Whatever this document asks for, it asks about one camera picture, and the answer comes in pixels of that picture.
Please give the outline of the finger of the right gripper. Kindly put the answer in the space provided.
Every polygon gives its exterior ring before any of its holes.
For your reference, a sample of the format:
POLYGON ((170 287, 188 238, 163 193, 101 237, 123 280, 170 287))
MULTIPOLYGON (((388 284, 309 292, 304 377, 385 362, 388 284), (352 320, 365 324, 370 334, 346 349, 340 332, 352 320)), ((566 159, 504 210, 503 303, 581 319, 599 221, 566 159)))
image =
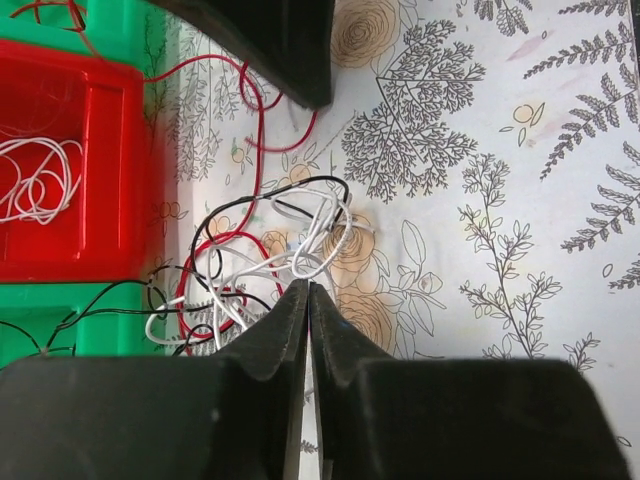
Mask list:
POLYGON ((331 104, 332 0, 156 0, 307 109, 331 104))

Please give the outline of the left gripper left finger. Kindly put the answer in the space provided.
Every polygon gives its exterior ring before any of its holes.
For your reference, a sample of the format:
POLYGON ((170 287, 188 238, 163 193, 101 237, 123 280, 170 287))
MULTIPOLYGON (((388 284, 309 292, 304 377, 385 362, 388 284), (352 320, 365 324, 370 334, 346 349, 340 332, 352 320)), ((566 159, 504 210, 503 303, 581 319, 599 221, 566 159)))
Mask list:
POLYGON ((308 285, 210 356, 40 357, 1 374, 5 479, 294 479, 308 285))

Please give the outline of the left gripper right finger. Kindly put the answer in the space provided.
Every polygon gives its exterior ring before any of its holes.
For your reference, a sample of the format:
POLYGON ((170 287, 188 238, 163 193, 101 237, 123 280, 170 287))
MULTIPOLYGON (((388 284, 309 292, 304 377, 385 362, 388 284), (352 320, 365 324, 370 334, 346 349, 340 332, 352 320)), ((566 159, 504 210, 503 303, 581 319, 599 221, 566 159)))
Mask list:
POLYGON ((308 318, 324 479, 626 479, 587 381, 559 360, 399 360, 319 284, 308 318))

